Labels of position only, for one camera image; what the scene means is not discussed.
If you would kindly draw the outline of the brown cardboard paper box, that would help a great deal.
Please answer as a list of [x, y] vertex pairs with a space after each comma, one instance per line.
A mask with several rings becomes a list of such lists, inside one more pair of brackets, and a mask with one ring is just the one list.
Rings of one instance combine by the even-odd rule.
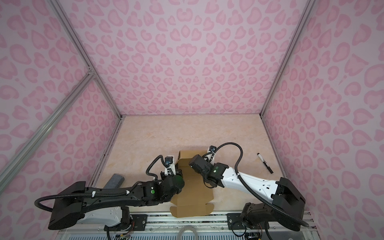
[[185, 186], [182, 191], [173, 196], [170, 207], [172, 216], [176, 218], [208, 216], [214, 210], [212, 189], [205, 186], [203, 177], [196, 173], [189, 162], [195, 155], [204, 155], [203, 150], [181, 150], [177, 161], [178, 168], [182, 170]]

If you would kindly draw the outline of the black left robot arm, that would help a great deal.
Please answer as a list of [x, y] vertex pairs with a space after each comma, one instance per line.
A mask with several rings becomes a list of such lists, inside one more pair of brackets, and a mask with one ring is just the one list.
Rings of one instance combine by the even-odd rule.
[[56, 195], [49, 230], [74, 226], [86, 213], [111, 207], [146, 207], [170, 202], [185, 186], [180, 175], [165, 176], [162, 180], [139, 181], [129, 188], [98, 189], [76, 182]]

